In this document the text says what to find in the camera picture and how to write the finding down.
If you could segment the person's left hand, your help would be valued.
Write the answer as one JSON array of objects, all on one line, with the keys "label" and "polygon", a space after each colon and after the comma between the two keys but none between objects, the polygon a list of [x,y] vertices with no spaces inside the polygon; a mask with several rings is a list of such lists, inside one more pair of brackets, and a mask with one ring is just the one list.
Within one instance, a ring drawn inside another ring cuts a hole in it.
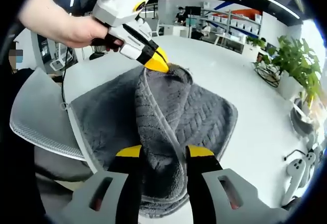
[{"label": "person's left hand", "polygon": [[68,15],[56,23],[54,37],[60,43],[72,48],[82,48],[95,39],[104,40],[109,28],[92,16],[75,17]]}]

